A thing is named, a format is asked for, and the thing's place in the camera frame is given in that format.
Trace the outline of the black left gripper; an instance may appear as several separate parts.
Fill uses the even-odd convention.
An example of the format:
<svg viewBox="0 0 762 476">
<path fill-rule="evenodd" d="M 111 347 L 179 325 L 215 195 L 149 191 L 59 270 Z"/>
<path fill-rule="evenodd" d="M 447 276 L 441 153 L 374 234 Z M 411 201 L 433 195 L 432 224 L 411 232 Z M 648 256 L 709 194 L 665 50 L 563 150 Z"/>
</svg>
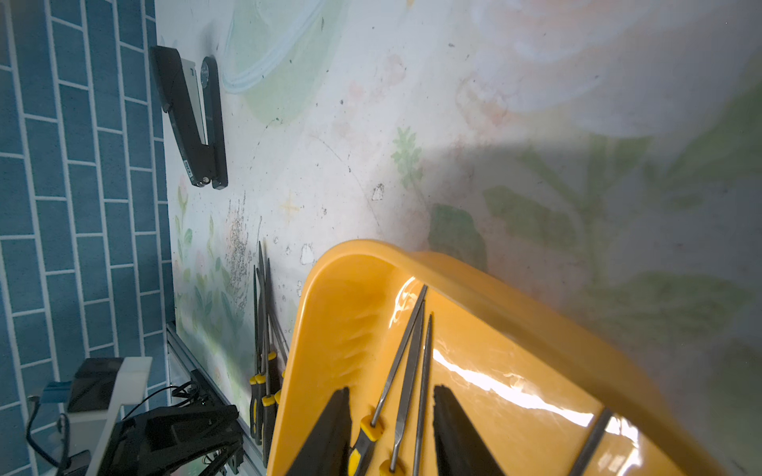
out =
<svg viewBox="0 0 762 476">
<path fill-rule="evenodd" d="M 216 475 L 242 450 L 236 406 L 162 407 L 119 422 L 96 475 L 169 475 L 206 456 Z"/>
</svg>

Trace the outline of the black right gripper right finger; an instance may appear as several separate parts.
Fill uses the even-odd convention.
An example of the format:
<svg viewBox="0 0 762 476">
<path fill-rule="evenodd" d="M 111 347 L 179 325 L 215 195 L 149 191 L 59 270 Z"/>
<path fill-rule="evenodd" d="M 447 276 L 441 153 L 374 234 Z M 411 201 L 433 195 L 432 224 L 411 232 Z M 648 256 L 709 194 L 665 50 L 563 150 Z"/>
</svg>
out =
<svg viewBox="0 0 762 476">
<path fill-rule="evenodd" d="M 434 435 L 439 475 L 504 475 L 449 388 L 434 388 Z"/>
</svg>

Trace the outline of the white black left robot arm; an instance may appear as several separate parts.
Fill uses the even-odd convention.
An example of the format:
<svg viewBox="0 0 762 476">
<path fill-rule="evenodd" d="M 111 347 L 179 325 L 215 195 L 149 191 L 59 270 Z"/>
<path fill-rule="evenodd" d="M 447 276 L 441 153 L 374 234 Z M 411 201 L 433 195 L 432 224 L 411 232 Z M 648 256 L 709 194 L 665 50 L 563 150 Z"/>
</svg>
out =
<svg viewBox="0 0 762 476">
<path fill-rule="evenodd" d="M 129 413 L 149 400 L 149 357 L 89 358 L 77 370 L 63 429 L 63 475 L 170 475 L 204 457 L 204 475 L 242 456 L 236 406 L 226 404 L 198 370 L 170 388 L 177 402 Z"/>
</svg>

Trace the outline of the file tool yellow black handle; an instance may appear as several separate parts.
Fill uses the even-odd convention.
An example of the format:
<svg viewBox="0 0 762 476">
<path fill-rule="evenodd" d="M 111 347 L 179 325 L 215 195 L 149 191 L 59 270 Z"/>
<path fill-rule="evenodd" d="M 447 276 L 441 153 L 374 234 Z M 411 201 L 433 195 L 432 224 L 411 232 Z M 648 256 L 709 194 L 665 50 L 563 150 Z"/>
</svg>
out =
<svg viewBox="0 0 762 476">
<path fill-rule="evenodd" d="M 388 400 L 391 387 L 402 364 L 404 354 L 407 354 L 408 358 L 410 338 L 414 328 L 415 317 L 422 303 L 424 303 L 426 307 L 426 295 L 428 293 L 428 289 L 429 287 L 424 285 L 418 295 L 418 299 L 414 305 L 414 309 L 412 310 L 403 336 L 401 337 L 398 349 L 384 383 L 382 393 L 378 399 L 373 413 L 364 416 L 360 421 L 359 434 L 355 440 L 355 443 L 349 450 L 348 475 L 365 475 L 369 469 L 371 460 L 374 455 L 375 446 L 377 442 L 381 440 L 384 434 L 383 424 L 380 420 L 381 413 Z"/>
</svg>

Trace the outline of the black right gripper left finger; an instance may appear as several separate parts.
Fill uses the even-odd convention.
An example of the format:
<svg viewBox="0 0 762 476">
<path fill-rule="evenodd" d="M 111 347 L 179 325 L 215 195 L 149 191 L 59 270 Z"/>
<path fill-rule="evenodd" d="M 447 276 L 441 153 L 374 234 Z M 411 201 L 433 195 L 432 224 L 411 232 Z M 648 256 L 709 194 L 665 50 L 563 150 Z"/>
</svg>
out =
<svg viewBox="0 0 762 476">
<path fill-rule="evenodd" d="M 287 475 L 347 476 L 351 436 L 349 397 L 347 387 L 333 393 Z"/>
</svg>

